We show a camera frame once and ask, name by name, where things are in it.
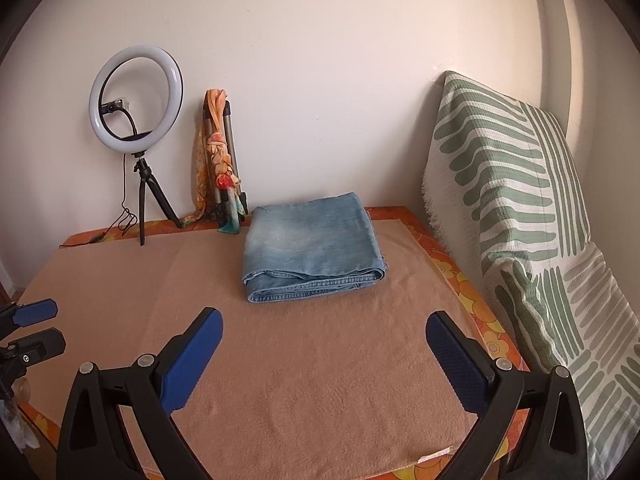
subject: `folded denim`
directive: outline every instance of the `folded denim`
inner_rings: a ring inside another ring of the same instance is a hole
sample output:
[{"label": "folded denim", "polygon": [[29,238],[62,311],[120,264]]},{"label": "folded denim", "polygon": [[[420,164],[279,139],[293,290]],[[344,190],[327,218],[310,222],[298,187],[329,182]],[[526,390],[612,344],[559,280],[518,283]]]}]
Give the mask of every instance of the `folded denim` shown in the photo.
[{"label": "folded denim", "polygon": [[385,277],[371,220],[355,193],[257,207],[242,263],[252,303],[301,300],[373,285]]}]

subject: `ring light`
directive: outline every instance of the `ring light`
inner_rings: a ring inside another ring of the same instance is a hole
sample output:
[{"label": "ring light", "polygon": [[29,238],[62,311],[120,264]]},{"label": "ring light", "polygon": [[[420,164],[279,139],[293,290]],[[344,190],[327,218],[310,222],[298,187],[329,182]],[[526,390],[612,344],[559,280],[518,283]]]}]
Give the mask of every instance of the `ring light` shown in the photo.
[{"label": "ring light", "polygon": [[[104,121],[100,111],[102,94],[107,81],[116,69],[137,57],[146,57],[158,63],[169,85],[169,99],[167,100],[164,116],[151,132],[121,139],[114,134]],[[162,139],[174,125],[180,107],[182,106],[182,74],[180,68],[169,53],[156,46],[136,45],[121,50],[105,63],[95,78],[94,85],[89,94],[89,118],[95,134],[103,144],[121,153],[139,153],[148,150],[158,140]]]}]

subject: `brown towel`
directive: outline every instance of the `brown towel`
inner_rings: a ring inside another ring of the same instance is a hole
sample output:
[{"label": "brown towel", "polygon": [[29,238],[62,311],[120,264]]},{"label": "brown towel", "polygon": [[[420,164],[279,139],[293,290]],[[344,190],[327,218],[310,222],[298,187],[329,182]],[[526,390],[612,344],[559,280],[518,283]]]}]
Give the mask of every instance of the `brown towel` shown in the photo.
[{"label": "brown towel", "polygon": [[[82,362],[130,365],[210,305],[224,317],[222,343],[174,420],[213,478],[369,478],[459,445],[474,417],[463,412],[424,327],[431,312],[445,310],[467,335],[480,334],[408,230],[393,220],[374,228],[385,280],[277,304],[246,300],[244,230],[57,251],[23,297],[54,298],[58,318],[43,325],[67,341],[64,355],[29,369],[32,405],[60,423]],[[128,426],[142,464],[154,468],[139,430]]]}]

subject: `striped blanket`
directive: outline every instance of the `striped blanket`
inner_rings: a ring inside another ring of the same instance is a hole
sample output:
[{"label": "striped blanket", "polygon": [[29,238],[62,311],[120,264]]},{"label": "striped blanket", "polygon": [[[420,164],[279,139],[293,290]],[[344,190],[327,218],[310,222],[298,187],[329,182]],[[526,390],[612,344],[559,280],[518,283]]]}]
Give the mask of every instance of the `striped blanket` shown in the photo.
[{"label": "striped blanket", "polygon": [[590,478],[606,478],[640,428],[640,324],[590,240],[558,121],[447,72],[424,198],[436,237],[529,365],[571,371]]}]

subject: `floral tablecloth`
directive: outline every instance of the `floral tablecloth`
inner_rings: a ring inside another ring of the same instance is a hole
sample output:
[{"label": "floral tablecloth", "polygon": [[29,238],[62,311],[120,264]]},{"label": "floral tablecloth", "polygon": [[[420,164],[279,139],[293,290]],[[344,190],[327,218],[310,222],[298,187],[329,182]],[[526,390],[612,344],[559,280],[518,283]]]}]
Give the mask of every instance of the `floral tablecloth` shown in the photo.
[{"label": "floral tablecloth", "polygon": [[[440,269],[440,272],[447,280],[451,288],[455,291],[456,295],[460,298],[460,301],[465,306],[468,313],[479,328],[482,338],[486,343],[489,354],[492,358],[506,357],[520,370],[528,370],[523,358],[521,357],[518,349],[514,345],[513,341],[506,334],[498,320],[491,312],[487,304],[484,302],[480,294],[476,292],[473,285],[466,279],[465,275],[460,271],[456,263],[449,257],[444,249],[437,243],[437,241],[428,233],[428,231],[420,224],[418,219],[407,209],[401,206],[393,207],[371,207],[367,208],[372,220],[391,220],[398,219],[409,229],[410,233],[414,236],[415,240],[426,251],[430,258],[434,261],[436,266]],[[175,227],[172,222],[168,220],[151,221],[145,223],[145,234],[151,236],[155,234],[169,234],[184,231],[201,231],[206,229],[215,229],[217,225],[211,221],[200,221],[191,224],[182,230]],[[94,235],[102,232],[103,230],[89,231],[72,235],[65,241],[65,245],[79,244],[88,241]],[[138,236],[138,228],[131,228],[125,235],[125,238],[135,238]],[[120,232],[113,230],[108,233],[107,236],[100,243],[105,243],[109,240],[116,240],[122,238]],[[58,439],[60,437],[60,428],[48,418],[40,414],[33,406],[28,403],[21,404],[21,408],[24,413],[31,419],[31,421],[42,431],[46,438],[54,445],[57,446]],[[507,452],[512,450],[519,437],[524,423],[527,417],[526,410],[519,410],[516,412],[515,418],[507,436],[505,437],[500,451],[496,455],[496,460],[504,456]],[[449,460],[451,454],[444,454],[437,458],[432,458],[425,462],[421,462],[418,465],[412,465],[405,469],[395,471],[392,473],[386,473],[381,476],[377,476],[372,480],[434,480],[439,473],[444,469]],[[150,480],[161,480],[161,477],[147,473]]]}]

